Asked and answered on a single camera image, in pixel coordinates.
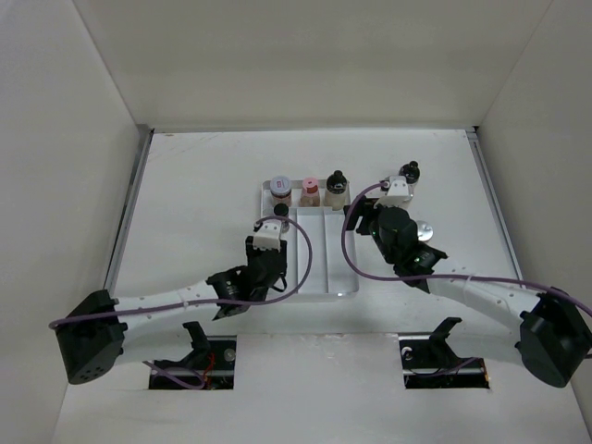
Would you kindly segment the grinder jar white contents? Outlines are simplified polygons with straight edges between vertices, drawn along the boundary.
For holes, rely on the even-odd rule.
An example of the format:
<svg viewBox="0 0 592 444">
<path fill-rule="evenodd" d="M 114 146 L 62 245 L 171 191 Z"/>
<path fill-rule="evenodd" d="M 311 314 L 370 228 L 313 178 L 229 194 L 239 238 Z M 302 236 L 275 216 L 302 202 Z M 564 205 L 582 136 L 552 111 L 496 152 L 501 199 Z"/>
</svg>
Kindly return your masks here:
<svg viewBox="0 0 592 444">
<path fill-rule="evenodd" d="M 333 211 L 341 210 L 346 203 L 348 180 L 341 170 L 335 170 L 328 176 L 325 191 L 325 206 Z"/>
</svg>

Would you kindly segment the blue label silver cap bottle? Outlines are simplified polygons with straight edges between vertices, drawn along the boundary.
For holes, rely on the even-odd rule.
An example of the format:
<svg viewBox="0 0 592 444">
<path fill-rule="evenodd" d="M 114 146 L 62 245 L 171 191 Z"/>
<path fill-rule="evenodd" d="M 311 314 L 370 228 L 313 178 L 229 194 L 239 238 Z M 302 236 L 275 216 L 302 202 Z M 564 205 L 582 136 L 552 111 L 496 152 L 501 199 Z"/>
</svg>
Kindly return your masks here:
<svg viewBox="0 0 592 444">
<path fill-rule="evenodd" d="M 418 240 L 422 242 L 430 241 L 434 236 L 434 229 L 433 227 L 423 220 L 418 220 L 417 224 L 417 236 Z"/>
</svg>

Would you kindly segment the pink cap spice jar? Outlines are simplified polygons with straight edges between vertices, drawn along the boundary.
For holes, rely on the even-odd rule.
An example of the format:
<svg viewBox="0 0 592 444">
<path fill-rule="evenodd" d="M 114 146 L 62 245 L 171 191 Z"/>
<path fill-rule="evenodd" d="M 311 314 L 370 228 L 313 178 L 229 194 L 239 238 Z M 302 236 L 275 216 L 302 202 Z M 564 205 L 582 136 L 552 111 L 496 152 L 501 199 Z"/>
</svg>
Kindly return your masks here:
<svg viewBox="0 0 592 444">
<path fill-rule="evenodd" d="M 315 178 L 305 178 L 302 181 L 302 192 L 299 202 L 301 207 L 319 207 L 320 193 L 318 180 Z"/>
</svg>

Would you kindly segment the dark spice bottle black cap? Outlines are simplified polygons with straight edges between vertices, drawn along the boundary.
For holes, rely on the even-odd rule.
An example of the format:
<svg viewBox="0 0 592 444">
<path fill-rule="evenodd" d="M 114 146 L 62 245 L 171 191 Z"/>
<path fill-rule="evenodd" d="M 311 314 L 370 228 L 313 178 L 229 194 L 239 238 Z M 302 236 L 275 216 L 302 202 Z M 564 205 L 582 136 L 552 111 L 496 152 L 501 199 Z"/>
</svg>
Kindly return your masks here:
<svg viewBox="0 0 592 444">
<path fill-rule="evenodd" d="M 290 208 L 285 203 L 277 203 L 273 211 L 275 216 L 288 217 Z"/>
</svg>

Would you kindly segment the orange label silver cap jar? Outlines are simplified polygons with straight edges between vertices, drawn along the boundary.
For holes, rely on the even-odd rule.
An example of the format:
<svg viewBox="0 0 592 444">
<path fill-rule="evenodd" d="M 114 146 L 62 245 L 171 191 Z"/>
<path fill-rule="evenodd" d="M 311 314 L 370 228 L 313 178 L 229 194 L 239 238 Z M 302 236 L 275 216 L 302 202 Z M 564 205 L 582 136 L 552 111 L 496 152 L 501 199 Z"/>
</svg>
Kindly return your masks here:
<svg viewBox="0 0 592 444">
<path fill-rule="evenodd" d="M 273 205 L 285 204 L 291 207 L 292 187 L 291 180 L 286 176 L 275 176 L 269 182 L 269 190 Z"/>
</svg>

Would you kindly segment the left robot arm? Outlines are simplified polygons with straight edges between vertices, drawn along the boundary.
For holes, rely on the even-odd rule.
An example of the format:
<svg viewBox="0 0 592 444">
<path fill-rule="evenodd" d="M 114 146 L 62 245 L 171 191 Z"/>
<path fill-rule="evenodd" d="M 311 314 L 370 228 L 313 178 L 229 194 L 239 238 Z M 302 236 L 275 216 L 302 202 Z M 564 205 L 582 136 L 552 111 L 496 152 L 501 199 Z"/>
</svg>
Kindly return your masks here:
<svg viewBox="0 0 592 444">
<path fill-rule="evenodd" d="M 165 361 L 187 370 L 203 365 L 211 351 L 206 322 L 241 315 L 265 303 L 270 290 L 287 287 L 286 241 L 260 250 L 248 237 L 245 247 L 246 265 L 180 290 L 128 300 L 108 290 L 88 295 L 52 324 L 68 382 L 86 384 L 133 362 Z"/>
</svg>

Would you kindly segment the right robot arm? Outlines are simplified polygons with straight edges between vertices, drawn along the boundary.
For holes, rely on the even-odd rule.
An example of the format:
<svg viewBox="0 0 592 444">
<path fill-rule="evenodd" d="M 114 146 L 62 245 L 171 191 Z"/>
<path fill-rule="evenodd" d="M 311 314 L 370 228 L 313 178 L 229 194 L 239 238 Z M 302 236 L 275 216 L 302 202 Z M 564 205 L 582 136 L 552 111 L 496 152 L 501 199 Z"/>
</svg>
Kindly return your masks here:
<svg viewBox="0 0 592 444">
<path fill-rule="evenodd" d="M 591 313 L 563 290 L 505 277 L 486 277 L 456 265 L 444 252 L 419 240 L 417 224 L 400 207 L 357 197 L 344 209 L 341 231 L 370 237 L 393 270 L 390 282 L 403 282 L 426 294 L 469 307 L 505 326 L 507 334 L 484 333 L 460 341 L 444 320 L 429 338 L 429 355 L 447 366 L 463 352 L 522 365 L 543 383 L 565 387 L 591 352 Z"/>
</svg>

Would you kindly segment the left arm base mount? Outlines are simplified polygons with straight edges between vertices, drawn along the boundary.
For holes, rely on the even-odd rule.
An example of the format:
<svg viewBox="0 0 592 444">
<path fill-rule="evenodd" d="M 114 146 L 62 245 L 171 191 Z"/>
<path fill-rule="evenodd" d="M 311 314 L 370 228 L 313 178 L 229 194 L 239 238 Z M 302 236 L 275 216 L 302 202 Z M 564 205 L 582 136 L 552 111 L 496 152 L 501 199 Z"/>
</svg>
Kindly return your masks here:
<svg viewBox="0 0 592 444">
<path fill-rule="evenodd" d="M 149 390 L 231 390 L 234 389 L 237 359 L 236 336 L 207 336 L 199 322 L 183 326 L 190 349 L 177 361 L 151 362 Z"/>
</svg>

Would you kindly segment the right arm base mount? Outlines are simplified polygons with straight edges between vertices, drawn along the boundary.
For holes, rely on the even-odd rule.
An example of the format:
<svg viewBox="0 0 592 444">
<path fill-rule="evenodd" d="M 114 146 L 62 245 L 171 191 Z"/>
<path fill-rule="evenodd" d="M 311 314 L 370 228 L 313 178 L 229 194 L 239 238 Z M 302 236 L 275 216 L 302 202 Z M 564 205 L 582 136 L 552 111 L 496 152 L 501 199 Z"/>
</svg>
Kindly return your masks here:
<svg viewBox="0 0 592 444">
<path fill-rule="evenodd" d="M 403 383 L 407 389 L 489 389 L 485 361 L 459 357 L 447 343 L 462 322 L 447 317 L 431 332 L 398 336 Z"/>
</svg>

